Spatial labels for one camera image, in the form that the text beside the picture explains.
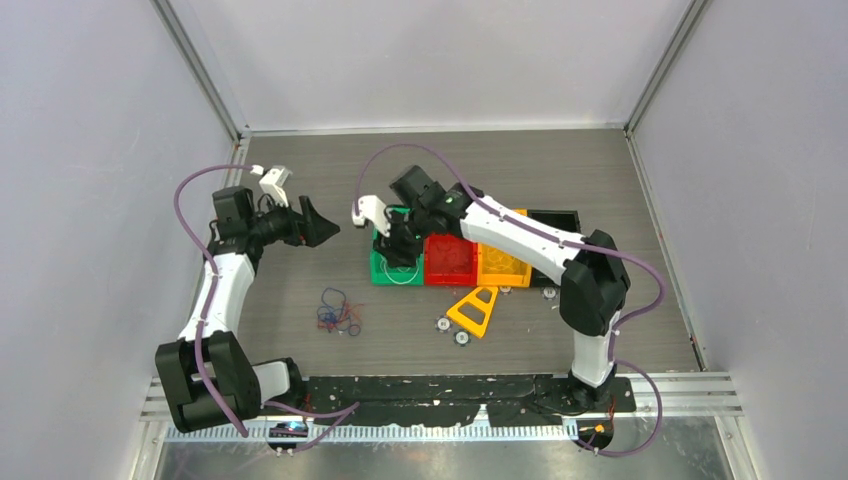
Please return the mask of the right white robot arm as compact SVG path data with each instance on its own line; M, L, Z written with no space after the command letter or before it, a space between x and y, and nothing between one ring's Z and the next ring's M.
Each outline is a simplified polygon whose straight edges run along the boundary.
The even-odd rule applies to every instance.
M616 368L610 357L613 330L630 288L629 275L611 236L588 237L559 230L506 208L464 181L444 188L413 165L390 185L405 213L389 213L375 195L352 204L355 226L373 224L374 243L388 264L407 267L435 234L500 250L552 280L559 288L559 314L574 332L574 358L566 395L578 409L598 409L611 395Z

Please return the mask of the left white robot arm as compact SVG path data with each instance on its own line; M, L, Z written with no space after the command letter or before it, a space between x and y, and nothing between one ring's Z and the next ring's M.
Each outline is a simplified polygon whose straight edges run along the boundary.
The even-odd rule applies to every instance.
M268 400L284 414L305 405L307 389L296 363L281 358L252 364L236 332L266 246L317 247L340 231L305 195L299 211L279 205L261 211L247 187L219 190L212 200L216 217L200 293L178 339L155 354L172 421L182 433L241 424L256 418Z

